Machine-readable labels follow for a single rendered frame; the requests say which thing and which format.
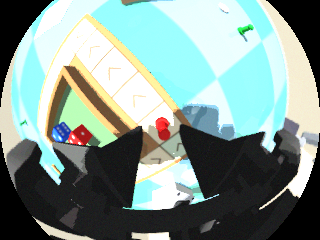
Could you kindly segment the red die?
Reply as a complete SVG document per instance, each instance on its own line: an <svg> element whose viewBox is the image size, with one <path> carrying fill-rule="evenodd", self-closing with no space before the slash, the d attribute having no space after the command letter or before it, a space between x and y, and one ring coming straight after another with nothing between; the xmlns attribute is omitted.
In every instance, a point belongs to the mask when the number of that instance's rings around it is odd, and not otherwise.
<svg viewBox="0 0 320 240"><path fill-rule="evenodd" d="M87 145L88 141L92 139L92 133L84 127L83 124L80 124L79 127L76 127L69 135L69 144L81 144Z"/></svg>

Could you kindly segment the blue die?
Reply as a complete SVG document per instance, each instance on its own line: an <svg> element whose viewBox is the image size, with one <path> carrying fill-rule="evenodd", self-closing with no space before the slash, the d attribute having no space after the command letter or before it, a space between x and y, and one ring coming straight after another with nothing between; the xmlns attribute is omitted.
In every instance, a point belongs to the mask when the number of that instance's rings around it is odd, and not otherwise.
<svg viewBox="0 0 320 240"><path fill-rule="evenodd" d="M55 128L52 129L53 139L56 141L67 141L69 139L69 135L71 135L71 129L68 128L68 125L64 123L59 123Z"/></svg>

